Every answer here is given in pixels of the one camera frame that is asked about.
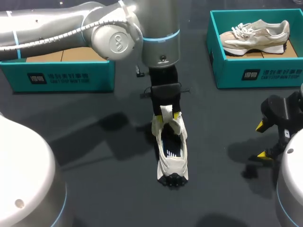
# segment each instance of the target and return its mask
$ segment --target teal shoebox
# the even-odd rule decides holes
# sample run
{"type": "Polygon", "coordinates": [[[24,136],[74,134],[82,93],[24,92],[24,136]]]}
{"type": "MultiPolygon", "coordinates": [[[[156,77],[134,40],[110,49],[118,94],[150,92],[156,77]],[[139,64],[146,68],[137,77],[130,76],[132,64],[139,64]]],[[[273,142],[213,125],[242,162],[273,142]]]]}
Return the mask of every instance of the teal shoebox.
{"type": "Polygon", "coordinates": [[[300,9],[217,10],[210,12],[207,48],[218,88],[299,87],[303,83],[303,13],[300,9]],[[228,59],[220,34],[240,23],[259,19],[290,24],[290,48],[295,57],[228,59]]]}
{"type": "Polygon", "coordinates": [[[91,48],[3,61],[0,67],[14,92],[112,92],[115,63],[91,48]]]}

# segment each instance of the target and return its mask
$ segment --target dark gray floor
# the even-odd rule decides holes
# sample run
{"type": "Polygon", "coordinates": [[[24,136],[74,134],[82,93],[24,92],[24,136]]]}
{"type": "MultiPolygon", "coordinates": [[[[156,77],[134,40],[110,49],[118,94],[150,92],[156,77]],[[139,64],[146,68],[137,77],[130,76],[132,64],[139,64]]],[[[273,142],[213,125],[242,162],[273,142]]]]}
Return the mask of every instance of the dark gray floor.
{"type": "MultiPolygon", "coordinates": [[[[3,0],[1,10],[59,7],[59,0],[3,0]]],[[[109,4],[113,0],[100,2],[109,4]]],[[[82,3],[63,0],[63,6],[82,3]]],[[[62,164],[75,227],[277,227],[270,168],[241,176],[247,158],[276,142],[276,129],[258,134],[260,104],[296,89],[218,90],[205,49],[212,9],[295,8],[290,0],[179,0],[181,100],[188,131],[189,183],[171,190],[156,181],[148,123],[150,100],[139,94],[135,56],[117,63],[114,94],[13,95],[0,74],[0,110],[40,133],[62,164]]]]}

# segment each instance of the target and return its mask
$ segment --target sneaker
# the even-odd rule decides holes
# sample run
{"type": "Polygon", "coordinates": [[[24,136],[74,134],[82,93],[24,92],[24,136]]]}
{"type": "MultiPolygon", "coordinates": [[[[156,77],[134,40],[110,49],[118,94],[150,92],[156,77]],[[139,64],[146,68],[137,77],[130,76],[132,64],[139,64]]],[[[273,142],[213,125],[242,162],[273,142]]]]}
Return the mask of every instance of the sneaker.
{"type": "Polygon", "coordinates": [[[258,20],[251,24],[239,24],[232,31],[220,35],[227,55],[243,56],[250,50],[266,53],[284,53],[289,37],[289,23],[268,24],[258,20]]]}
{"type": "Polygon", "coordinates": [[[171,105],[161,106],[161,111],[151,126],[159,148],[157,179],[163,185],[181,186],[188,181],[187,132],[181,112],[173,114],[171,105]]]}

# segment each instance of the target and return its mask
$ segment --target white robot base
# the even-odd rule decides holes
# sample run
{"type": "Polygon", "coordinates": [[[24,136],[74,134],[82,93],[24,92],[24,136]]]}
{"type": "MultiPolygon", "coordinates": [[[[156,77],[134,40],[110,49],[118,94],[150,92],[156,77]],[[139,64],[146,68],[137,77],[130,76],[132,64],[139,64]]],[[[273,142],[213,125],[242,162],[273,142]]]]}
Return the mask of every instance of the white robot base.
{"type": "Polygon", "coordinates": [[[288,143],[276,186],[276,214],[282,227],[303,226],[303,130],[288,143]]]}
{"type": "Polygon", "coordinates": [[[66,183],[46,141],[0,114],[0,227],[71,227],[66,183]]]}

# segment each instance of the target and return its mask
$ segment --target shoe sole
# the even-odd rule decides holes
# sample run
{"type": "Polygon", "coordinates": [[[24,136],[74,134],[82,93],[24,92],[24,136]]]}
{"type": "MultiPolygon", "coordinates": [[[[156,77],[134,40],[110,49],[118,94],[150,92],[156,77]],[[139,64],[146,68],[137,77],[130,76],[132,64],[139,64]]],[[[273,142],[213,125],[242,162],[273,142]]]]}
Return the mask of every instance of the shoe sole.
{"type": "Polygon", "coordinates": [[[158,182],[164,186],[179,187],[179,186],[184,186],[188,182],[188,180],[184,176],[180,176],[178,174],[171,174],[169,176],[163,175],[158,180],[158,182]]]}
{"type": "Polygon", "coordinates": [[[286,50],[286,43],[279,46],[254,46],[251,49],[243,49],[243,50],[235,50],[231,48],[223,47],[224,52],[226,55],[229,56],[235,56],[235,57],[241,57],[245,55],[246,53],[250,52],[264,52],[264,53],[274,53],[274,54],[283,54],[286,50]]]}

